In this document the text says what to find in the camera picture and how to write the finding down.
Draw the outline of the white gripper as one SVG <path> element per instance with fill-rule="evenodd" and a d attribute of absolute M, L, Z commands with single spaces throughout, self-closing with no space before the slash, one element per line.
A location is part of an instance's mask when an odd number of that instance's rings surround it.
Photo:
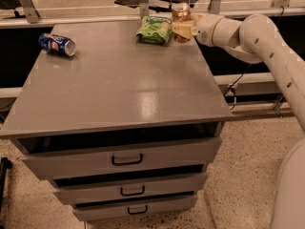
<path fill-rule="evenodd" d="M 173 22 L 173 33 L 179 39 L 196 40 L 208 47 L 213 47 L 213 36 L 216 25 L 223 19 L 222 15 L 192 13 L 192 21 Z"/>

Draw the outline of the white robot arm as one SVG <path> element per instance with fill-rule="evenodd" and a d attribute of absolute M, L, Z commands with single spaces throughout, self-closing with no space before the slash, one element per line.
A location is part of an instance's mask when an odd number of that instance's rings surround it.
<path fill-rule="evenodd" d="M 219 47 L 246 63 L 264 63 L 305 130 L 305 62 L 282 38 L 266 15 L 242 21 L 195 13 L 173 23 L 173 32 Z M 278 172 L 270 229 L 305 229 L 305 138 L 284 156 Z"/>

